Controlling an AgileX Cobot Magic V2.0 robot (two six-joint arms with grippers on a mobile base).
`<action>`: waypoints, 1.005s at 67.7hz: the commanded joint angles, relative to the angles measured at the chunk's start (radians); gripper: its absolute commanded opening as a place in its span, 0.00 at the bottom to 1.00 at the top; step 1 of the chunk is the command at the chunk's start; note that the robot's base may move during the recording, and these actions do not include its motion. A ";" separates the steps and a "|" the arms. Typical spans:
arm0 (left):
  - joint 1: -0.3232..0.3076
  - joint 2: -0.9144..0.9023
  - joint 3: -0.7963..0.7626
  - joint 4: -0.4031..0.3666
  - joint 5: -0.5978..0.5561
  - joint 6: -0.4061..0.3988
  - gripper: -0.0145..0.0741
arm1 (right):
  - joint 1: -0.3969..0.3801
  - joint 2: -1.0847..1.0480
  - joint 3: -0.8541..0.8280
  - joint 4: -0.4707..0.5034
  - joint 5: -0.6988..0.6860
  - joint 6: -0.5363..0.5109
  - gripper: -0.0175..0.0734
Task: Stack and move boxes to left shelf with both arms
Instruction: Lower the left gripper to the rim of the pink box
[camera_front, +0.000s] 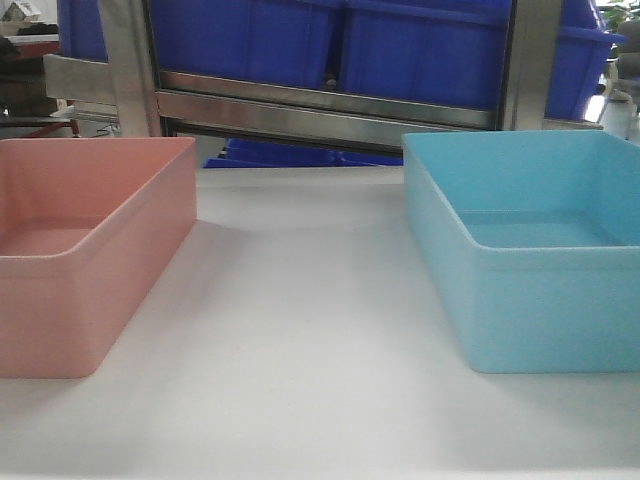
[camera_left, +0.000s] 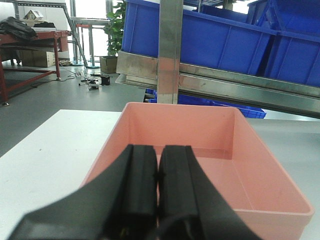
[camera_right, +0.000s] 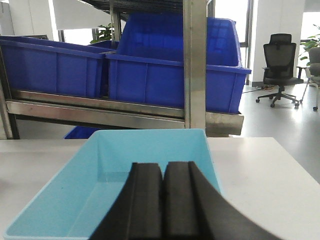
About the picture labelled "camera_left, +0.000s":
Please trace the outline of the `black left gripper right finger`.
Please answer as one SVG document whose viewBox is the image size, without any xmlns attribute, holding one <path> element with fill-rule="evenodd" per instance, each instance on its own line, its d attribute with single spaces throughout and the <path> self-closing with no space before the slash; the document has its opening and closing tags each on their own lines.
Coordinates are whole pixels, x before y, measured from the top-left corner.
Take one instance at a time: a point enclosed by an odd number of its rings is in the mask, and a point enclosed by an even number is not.
<svg viewBox="0 0 320 240">
<path fill-rule="evenodd" d="M 159 174 L 159 239 L 259 239 L 211 183 L 190 146 L 167 145 Z"/>
</svg>

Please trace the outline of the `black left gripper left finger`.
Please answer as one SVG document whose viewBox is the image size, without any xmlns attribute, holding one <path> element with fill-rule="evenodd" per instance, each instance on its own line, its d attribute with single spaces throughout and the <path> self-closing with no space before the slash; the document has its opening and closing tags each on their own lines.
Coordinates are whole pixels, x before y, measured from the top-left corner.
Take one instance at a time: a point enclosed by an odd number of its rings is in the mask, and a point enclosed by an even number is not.
<svg viewBox="0 0 320 240">
<path fill-rule="evenodd" d="M 11 240 L 143 240 L 157 222 L 157 157 L 128 145 L 72 194 L 23 216 Z"/>
</svg>

